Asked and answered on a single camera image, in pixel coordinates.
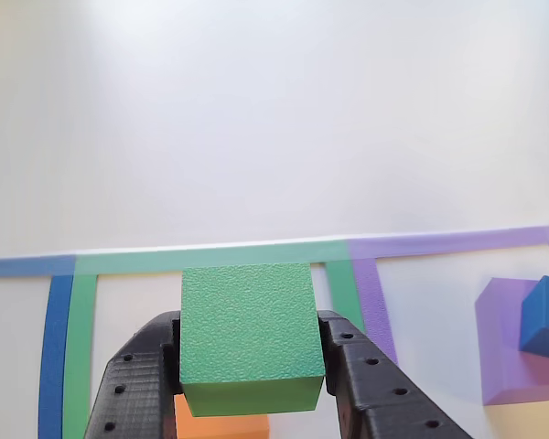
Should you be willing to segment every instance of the white surface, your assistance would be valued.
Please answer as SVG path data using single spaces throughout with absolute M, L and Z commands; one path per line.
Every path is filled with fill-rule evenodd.
M 549 275 L 549 248 L 388 259 L 378 267 L 403 371 L 472 437 L 499 437 L 481 403 L 474 304 L 492 277 Z
M 37 438 L 50 279 L 0 279 L 0 438 Z
M 549 223 L 549 0 L 0 0 L 0 256 Z
M 312 266 L 318 309 L 331 309 L 325 270 Z M 108 360 L 140 327 L 166 311 L 181 309 L 181 273 L 99 276 L 91 354 L 91 404 Z M 313 412 L 271 415 L 270 439 L 338 439 L 335 398 L 324 388 Z

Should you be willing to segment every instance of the green cube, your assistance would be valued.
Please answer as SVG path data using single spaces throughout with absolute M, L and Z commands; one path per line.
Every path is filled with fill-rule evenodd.
M 309 264 L 185 270 L 180 355 L 194 416 L 314 410 L 325 368 Z

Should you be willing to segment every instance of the foam block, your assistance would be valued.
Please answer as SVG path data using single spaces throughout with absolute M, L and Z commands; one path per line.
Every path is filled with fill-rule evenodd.
M 314 410 L 324 374 L 309 264 L 183 272 L 180 375 L 194 416 Z
M 521 350 L 549 358 L 549 276 L 522 302 Z
M 495 278 L 476 302 L 484 405 L 549 401 L 549 358 L 519 350 L 522 301 L 536 285 Z
M 185 395 L 175 397 L 179 439 L 268 439 L 268 416 L 194 418 Z

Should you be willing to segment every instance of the blue cube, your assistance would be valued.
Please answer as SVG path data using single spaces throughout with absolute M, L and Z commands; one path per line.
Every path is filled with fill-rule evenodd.
M 522 301 L 521 351 L 549 358 L 549 277 Z

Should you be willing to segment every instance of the orange cube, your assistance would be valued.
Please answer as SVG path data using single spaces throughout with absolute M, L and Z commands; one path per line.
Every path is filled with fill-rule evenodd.
M 175 397 L 179 439 L 268 439 L 268 416 L 212 416 L 194 418 L 185 395 Z

